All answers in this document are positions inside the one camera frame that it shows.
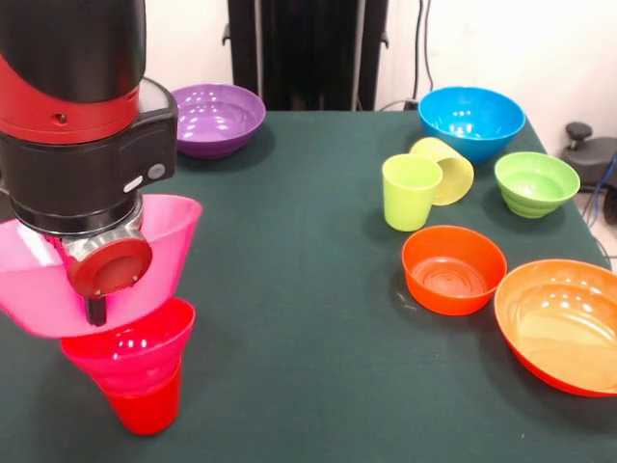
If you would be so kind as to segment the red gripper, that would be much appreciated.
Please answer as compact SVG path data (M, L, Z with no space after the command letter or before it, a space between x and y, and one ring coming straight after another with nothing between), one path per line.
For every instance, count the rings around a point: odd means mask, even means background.
M147 272L152 251L143 238L123 238L87 254L71 258L67 268L69 282L77 293L86 297L87 321L93 326L107 322L107 295L136 284Z

